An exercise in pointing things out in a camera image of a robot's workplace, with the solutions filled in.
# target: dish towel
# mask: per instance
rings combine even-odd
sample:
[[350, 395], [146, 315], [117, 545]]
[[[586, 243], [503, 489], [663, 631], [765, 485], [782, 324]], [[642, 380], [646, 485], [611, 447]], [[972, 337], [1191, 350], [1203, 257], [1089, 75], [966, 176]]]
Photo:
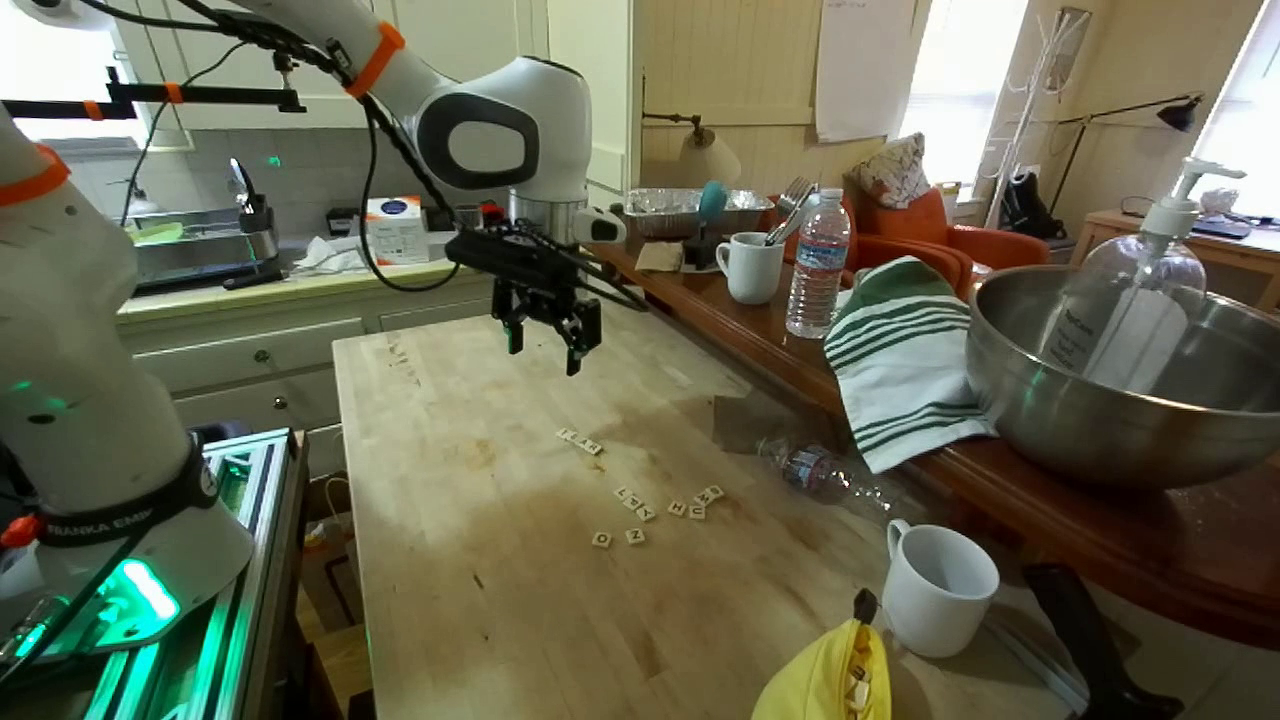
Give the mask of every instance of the dish towel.
[[853, 446], [877, 476], [964, 437], [990, 437], [964, 353], [966, 304], [916, 257], [873, 267], [846, 293], [822, 355]]

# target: white mug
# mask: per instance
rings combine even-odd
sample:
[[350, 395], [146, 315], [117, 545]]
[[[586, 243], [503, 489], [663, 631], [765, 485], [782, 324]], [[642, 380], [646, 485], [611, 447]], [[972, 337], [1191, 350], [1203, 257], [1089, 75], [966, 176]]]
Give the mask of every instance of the white mug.
[[996, 588], [996, 559], [941, 523], [892, 521], [885, 528], [885, 625], [916, 655], [957, 655], [975, 636]]
[[770, 232], [731, 232], [717, 265], [731, 302], [767, 304], [782, 274], [782, 243]]

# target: paper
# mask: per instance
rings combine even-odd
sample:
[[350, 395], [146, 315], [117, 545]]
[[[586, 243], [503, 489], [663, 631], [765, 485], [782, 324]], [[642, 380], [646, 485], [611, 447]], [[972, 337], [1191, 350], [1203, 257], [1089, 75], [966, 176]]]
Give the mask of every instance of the paper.
[[916, 0], [822, 0], [817, 136], [892, 136], [913, 96]]

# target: stainless steel bowl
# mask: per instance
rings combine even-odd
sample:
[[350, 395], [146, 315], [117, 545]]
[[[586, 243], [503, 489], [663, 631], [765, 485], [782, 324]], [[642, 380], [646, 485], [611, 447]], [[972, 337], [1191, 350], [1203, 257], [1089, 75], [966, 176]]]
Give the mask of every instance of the stainless steel bowl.
[[1030, 463], [1107, 489], [1220, 479], [1280, 451], [1280, 322], [1209, 295], [1147, 395], [1037, 355], [1069, 267], [1009, 267], [980, 286], [966, 380], [998, 437]]

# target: drawer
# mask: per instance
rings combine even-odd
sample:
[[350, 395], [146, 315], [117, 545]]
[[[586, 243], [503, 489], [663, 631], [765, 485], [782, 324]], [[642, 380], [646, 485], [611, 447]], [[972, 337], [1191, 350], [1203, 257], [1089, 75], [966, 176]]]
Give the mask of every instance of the drawer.
[[322, 322], [256, 337], [215, 337], [209, 345], [178, 345], [134, 353], [130, 359], [153, 372], [173, 395], [209, 391], [223, 385], [253, 385], [268, 375], [306, 372], [332, 364], [332, 341], [361, 337], [362, 322]]
[[235, 423], [235, 428], [318, 428], [337, 423], [332, 372], [296, 372], [256, 385], [177, 395], [177, 414], [186, 428]]

